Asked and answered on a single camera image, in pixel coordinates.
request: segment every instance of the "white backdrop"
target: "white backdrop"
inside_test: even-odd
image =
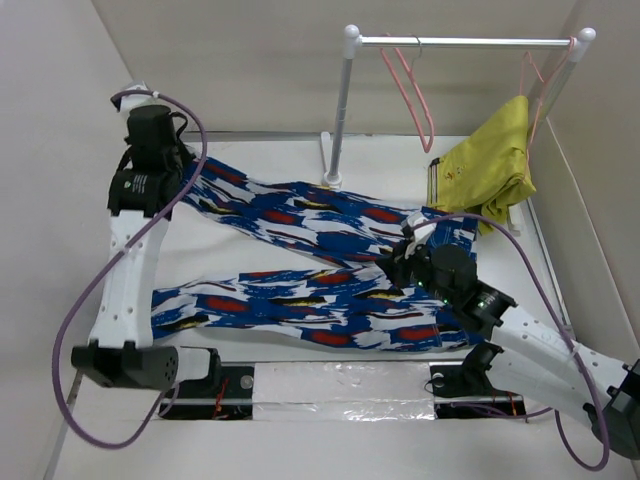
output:
[[[51,348],[106,260],[106,193],[125,134],[109,96],[129,76],[84,0],[0,2],[0,65],[1,476],[42,479],[61,424]],[[86,341],[96,302],[67,345]],[[68,350],[62,364],[68,387]]]

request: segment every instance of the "metal strip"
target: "metal strip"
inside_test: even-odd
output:
[[[542,38],[360,37],[363,47],[512,48],[562,50],[571,40]]]

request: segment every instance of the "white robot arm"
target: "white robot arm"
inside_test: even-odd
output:
[[[631,367],[577,342],[570,350],[559,332],[478,280],[464,250],[444,245],[430,251],[426,241],[434,226],[425,223],[420,213],[409,217],[405,241],[378,265],[397,287],[418,285],[449,304],[462,328],[486,340],[460,367],[443,367],[434,394],[456,398],[487,387],[517,392],[573,417],[600,439],[593,397],[574,358],[579,355],[603,407],[611,449],[640,459],[640,361]]]
[[[180,190],[193,156],[176,134],[174,116],[163,105],[130,111],[129,148],[109,189],[110,257],[126,249]],[[109,272],[89,344],[72,351],[72,364],[99,385],[165,391],[185,380],[203,380],[212,387],[219,382],[215,349],[153,347],[151,295],[170,220],[160,219]]]

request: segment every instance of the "white table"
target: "white table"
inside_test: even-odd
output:
[[[347,137],[343,145],[344,189],[424,204],[427,165],[461,141],[438,137],[425,156],[415,137]],[[319,182],[319,139],[213,143],[210,154],[265,181]],[[314,268],[313,259],[252,240],[179,206],[157,275],[158,286],[175,286],[209,272]],[[529,212],[519,241],[530,256],[559,311],[550,272]],[[550,317],[517,253],[499,234],[478,245],[480,277],[513,296],[545,323]],[[167,343],[216,347],[227,362],[424,360],[458,354],[407,354],[344,351],[264,332],[200,328],[181,332]],[[296,377],[296,388],[317,388]],[[397,392],[402,396],[406,392]],[[84,382],[75,415],[93,434],[126,438],[139,424],[155,394],[108,391]],[[575,422],[568,435],[586,460],[597,460],[599,444]],[[551,417],[526,425],[503,420],[442,421],[153,421],[142,437],[120,452],[92,448],[67,435],[55,478],[70,479],[282,479],[349,478],[554,478],[582,479],[581,470],[562,449]],[[612,455],[609,467],[589,478],[635,478],[631,463]]]

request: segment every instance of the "black mount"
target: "black mount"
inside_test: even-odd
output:
[[[109,187],[107,207],[114,216],[120,210],[141,210],[152,217],[180,190],[185,169],[193,161],[173,125],[186,117],[164,105],[145,105],[129,113],[125,152]]]
[[[216,388],[220,383],[220,357],[216,349],[207,350],[211,355],[209,374],[198,381]],[[169,390],[176,381],[178,363],[175,347],[136,349],[133,342],[126,342],[123,348],[101,348],[94,340],[71,351],[71,365],[106,388]]]
[[[492,395],[494,389],[486,372],[502,348],[491,343],[476,345],[460,365],[432,365],[433,393],[442,398]]]

